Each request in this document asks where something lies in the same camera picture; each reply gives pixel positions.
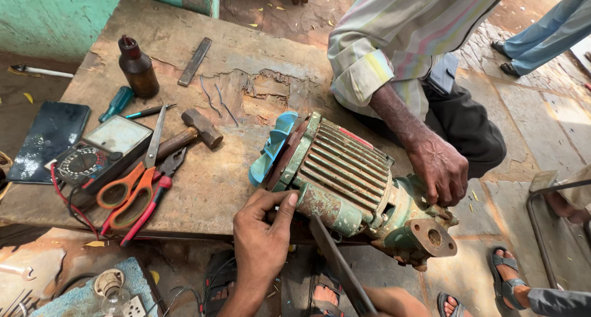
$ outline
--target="smartphone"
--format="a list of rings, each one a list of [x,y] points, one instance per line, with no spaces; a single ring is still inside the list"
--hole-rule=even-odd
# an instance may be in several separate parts
[[[59,101],[45,101],[8,175],[9,182],[52,184],[51,175],[43,165],[76,144],[90,107]]]

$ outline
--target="green wall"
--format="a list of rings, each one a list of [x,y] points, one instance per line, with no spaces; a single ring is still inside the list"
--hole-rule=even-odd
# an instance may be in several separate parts
[[[219,0],[158,0],[218,18]],[[0,51],[82,61],[119,0],[0,0]]]

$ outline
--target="brown glass bottle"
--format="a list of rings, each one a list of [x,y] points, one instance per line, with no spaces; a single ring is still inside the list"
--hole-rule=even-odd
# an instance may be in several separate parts
[[[138,43],[127,35],[123,35],[119,39],[119,49],[121,50],[119,67],[123,70],[135,96],[143,99],[155,96],[160,85],[156,79],[150,57],[142,53]]]

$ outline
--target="black trousers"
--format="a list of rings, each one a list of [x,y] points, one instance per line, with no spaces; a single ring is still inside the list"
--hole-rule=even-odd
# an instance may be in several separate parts
[[[447,96],[441,96],[427,86],[423,89],[429,101],[425,124],[468,159],[468,179],[482,177],[505,159],[507,148],[501,132],[489,121],[484,106],[472,100],[469,90],[455,82]],[[354,115],[371,130],[403,147],[381,119]]]

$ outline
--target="worn wooden table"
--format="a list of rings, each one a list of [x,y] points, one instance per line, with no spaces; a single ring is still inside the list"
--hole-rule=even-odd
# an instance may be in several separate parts
[[[201,142],[190,147],[173,187],[144,226],[144,235],[229,238],[233,215],[255,191],[247,179],[248,168],[259,157],[275,118],[286,110],[296,110],[299,121],[316,110],[392,155],[397,160],[392,168],[395,175],[411,171],[403,150],[359,124],[329,93],[333,74],[324,50],[152,0],[119,2],[63,94],[63,102],[92,108],[85,133],[97,127],[114,94],[127,85],[118,64],[117,40],[122,34],[136,39],[153,58],[160,84],[156,97],[136,99],[122,114],[178,103],[167,111],[161,141],[185,129],[180,115],[189,108],[197,108],[225,136],[214,150]],[[213,41],[211,48],[189,87],[178,86],[177,80],[203,37]],[[207,102],[201,74],[221,118]],[[239,126],[220,105],[214,84],[220,87]],[[154,127],[157,116],[138,121]],[[96,204],[85,210],[96,227],[109,213]],[[0,219],[83,229],[49,185],[13,185],[0,204]]]

